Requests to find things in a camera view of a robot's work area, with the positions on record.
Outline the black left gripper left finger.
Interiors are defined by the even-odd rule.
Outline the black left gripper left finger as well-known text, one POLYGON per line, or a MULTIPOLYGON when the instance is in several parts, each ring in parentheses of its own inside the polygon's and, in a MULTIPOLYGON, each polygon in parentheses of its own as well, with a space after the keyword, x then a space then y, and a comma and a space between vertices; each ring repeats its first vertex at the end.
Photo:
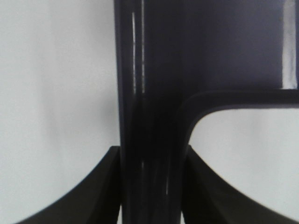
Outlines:
POLYGON ((21 223, 115 224, 120 206, 120 148, 113 146, 76 187, 21 223))

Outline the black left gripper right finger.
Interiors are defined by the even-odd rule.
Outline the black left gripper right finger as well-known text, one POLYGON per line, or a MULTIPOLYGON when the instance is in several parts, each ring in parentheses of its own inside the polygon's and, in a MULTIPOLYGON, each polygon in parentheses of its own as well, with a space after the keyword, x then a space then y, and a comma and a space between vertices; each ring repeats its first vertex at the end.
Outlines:
POLYGON ((186 224, 295 224, 250 199, 217 175, 188 147, 182 213, 186 224))

